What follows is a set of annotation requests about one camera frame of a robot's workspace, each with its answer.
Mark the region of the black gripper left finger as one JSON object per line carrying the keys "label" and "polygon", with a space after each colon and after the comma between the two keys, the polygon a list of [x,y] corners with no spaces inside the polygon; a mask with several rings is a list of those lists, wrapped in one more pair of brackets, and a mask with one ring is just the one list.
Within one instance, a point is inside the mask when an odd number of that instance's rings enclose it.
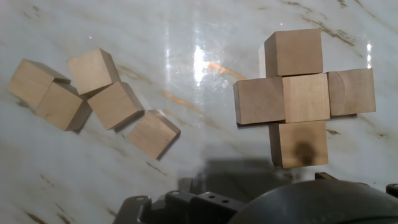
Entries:
{"label": "black gripper left finger", "polygon": [[243,202],[212,192],[195,195],[175,190],[156,202],[148,196],[125,199],[113,223],[228,223],[245,206]]}

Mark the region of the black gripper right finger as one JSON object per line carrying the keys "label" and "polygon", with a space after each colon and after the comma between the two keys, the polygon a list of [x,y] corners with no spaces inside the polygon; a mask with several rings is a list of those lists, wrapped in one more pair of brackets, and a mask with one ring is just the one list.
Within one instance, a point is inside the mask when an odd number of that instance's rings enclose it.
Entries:
{"label": "black gripper right finger", "polygon": [[[330,174],[327,174],[326,172],[316,172],[315,173],[315,180],[336,180],[335,177],[333,177]],[[397,198],[398,194],[398,188],[397,184],[389,184],[386,186],[386,193]]]}

